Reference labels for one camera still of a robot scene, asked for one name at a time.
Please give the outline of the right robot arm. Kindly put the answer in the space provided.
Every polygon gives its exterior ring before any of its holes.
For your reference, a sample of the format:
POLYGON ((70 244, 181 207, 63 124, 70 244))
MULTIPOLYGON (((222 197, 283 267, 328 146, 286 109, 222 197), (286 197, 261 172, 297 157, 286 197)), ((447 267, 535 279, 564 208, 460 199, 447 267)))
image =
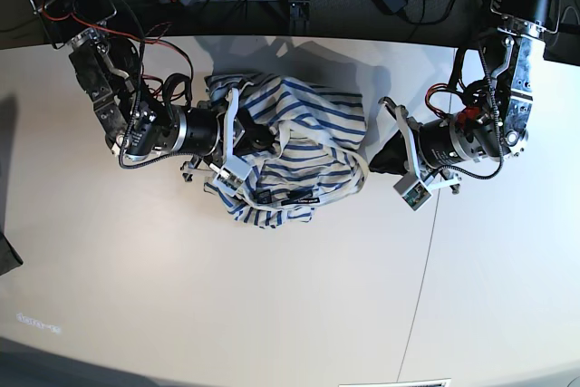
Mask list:
POLYGON ((185 180, 205 163, 217 179, 238 186, 251 170, 246 157, 272 148, 275 136, 243 108, 241 88, 223 102, 195 102, 193 73, 173 73, 152 90, 144 72, 148 45, 182 53, 138 26, 131 34, 109 27, 120 0, 29 0, 55 49, 69 46, 77 82, 92 102, 105 142, 123 169, 186 156, 185 180))

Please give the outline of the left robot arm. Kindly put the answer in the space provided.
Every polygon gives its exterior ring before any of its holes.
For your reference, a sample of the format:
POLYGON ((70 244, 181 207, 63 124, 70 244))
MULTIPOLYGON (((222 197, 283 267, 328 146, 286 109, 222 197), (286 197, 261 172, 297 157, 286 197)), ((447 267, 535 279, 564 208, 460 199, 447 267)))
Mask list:
POLYGON ((372 158, 371 171, 399 176, 395 188, 411 203, 435 189, 459 190, 463 175, 485 175, 462 168, 489 159, 502 166, 526 148, 533 105, 532 76, 556 35, 561 0, 481 0, 478 20, 460 46, 446 82, 432 85, 424 103, 434 114, 418 122, 391 98, 383 107, 398 130, 372 158))

